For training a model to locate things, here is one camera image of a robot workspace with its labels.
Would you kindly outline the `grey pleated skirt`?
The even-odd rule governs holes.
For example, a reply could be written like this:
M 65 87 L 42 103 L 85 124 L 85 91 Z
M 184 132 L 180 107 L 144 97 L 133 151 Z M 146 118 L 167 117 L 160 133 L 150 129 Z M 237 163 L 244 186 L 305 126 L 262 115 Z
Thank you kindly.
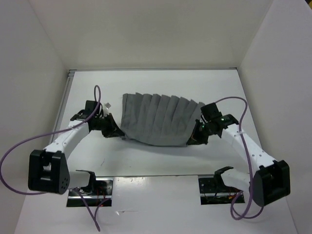
M 152 146 L 186 146 L 202 102 L 158 94 L 124 94 L 121 130 L 130 140 Z

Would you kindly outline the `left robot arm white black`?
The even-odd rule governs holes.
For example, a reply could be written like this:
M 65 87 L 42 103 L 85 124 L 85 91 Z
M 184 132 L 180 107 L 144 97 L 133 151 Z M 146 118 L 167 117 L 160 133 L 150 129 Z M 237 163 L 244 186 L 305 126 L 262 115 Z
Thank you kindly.
M 51 144 L 30 154 L 28 188 L 60 195 L 80 188 L 86 195 L 93 194 L 97 190 L 95 172 L 71 172 L 67 165 L 73 150 L 91 131 L 101 131 L 105 138 L 125 135 L 107 107 L 93 100 L 86 101 L 84 109 L 72 116 L 68 127 Z

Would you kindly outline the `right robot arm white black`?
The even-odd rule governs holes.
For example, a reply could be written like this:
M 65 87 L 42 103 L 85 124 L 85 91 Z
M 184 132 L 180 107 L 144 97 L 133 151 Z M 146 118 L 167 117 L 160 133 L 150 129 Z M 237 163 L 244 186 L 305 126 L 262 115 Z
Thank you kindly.
M 217 135 L 227 142 L 245 160 L 248 172 L 232 166 L 214 173 L 214 187 L 223 192 L 229 187 L 249 192 L 252 201 L 260 207 L 271 204 L 291 193 L 290 167 L 266 153 L 242 129 L 242 120 L 233 115 L 223 115 L 216 103 L 201 108 L 203 121 L 196 121 L 188 144 L 207 144 L 210 136 Z

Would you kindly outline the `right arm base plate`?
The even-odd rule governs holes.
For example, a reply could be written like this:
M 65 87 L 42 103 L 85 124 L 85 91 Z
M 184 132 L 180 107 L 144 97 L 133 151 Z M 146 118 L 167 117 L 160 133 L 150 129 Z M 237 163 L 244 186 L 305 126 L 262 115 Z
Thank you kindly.
M 233 187 L 218 187 L 212 176 L 198 177 L 201 205 L 231 204 L 239 190 Z

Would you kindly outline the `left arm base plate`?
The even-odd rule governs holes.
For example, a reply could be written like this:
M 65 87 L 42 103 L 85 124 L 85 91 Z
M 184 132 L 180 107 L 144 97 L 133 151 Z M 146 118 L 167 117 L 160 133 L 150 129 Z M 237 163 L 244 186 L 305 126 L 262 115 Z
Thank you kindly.
M 111 207 L 113 194 L 113 177 L 97 177 L 94 186 L 77 188 L 68 193 L 66 207 L 85 207 L 79 194 L 90 207 Z

